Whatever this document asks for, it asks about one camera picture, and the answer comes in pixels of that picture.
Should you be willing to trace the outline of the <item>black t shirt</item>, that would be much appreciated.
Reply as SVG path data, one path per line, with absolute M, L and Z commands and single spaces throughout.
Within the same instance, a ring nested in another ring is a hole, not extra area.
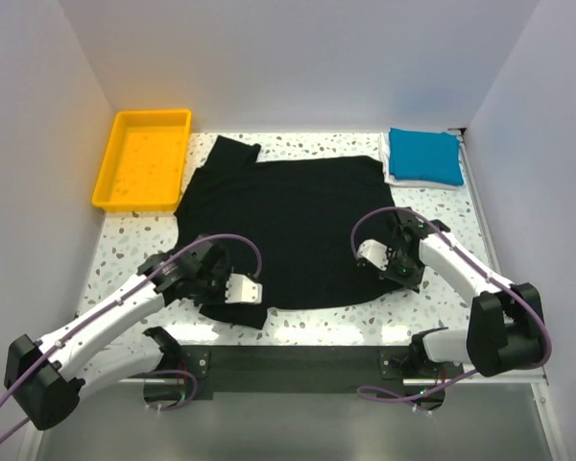
M 178 243 L 203 234 L 249 238 L 262 254 L 260 304 L 204 304 L 201 315 L 261 329 L 268 310 L 368 303 L 400 289 L 358 266 L 350 232 L 367 213 L 393 205 L 380 161 L 366 156 L 261 162 L 259 145 L 216 138 L 186 186 Z

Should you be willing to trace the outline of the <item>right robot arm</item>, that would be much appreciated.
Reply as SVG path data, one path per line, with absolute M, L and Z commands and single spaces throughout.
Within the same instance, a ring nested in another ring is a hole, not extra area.
M 464 329 L 434 328 L 413 336 L 407 364 L 415 375 L 432 376 L 444 362 L 496 376 L 548 361 L 552 344 L 533 284 L 516 284 L 470 256 L 439 220 L 428 221 L 410 208 L 396 208 L 392 215 L 391 240 L 374 252 L 381 277 L 417 291 L 425 268 L 431 268 L 470 309 Z

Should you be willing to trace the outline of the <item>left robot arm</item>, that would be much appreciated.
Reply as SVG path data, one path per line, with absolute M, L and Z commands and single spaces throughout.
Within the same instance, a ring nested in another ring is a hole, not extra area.
M 26 423 L 45 431 L 66 420 L 94 392 L 127 376 L 170 376 L 179 367 L 177 340 L 163 327 L 135 328 L 172 303 L 222 301 L 232 268 L 225 235 L 202 235 L 158 253 L 85 314 L 38 339 L 23 334 L 8 348 L 6 399 Z

